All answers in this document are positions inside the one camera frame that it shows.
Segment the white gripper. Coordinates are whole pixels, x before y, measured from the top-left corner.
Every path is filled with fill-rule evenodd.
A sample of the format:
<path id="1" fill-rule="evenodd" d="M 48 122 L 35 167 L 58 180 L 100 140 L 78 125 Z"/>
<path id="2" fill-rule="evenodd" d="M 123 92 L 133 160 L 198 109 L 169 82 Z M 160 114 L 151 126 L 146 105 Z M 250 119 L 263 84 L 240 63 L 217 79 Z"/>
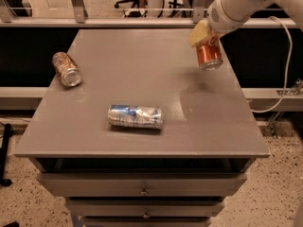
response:
<path id="1" fill-rule="evenodd" d="M 210 28 L 218 34 L 230 33 L 241 27 L 251 15 L 252 0 L 214 0 L 207 10 L 207 20 L 201 20 L 189 34 L 189 45 L 195 46 L 207 38 Z"/>

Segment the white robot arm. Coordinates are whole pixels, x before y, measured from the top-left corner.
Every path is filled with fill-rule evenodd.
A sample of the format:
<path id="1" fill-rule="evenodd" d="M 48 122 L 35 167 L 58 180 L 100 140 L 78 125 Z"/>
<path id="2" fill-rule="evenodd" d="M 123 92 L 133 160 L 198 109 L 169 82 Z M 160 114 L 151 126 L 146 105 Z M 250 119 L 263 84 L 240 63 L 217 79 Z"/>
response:
<path id="1" fill-rule="evenodd" d="M 212 33 L 228 34 L 240 28 L 257 11 L 277 4 L 303 29 L 303 0 L 214 0 L 207 9 L 206 18 L 191 31 L 191 47 L 204 41 Z"/>

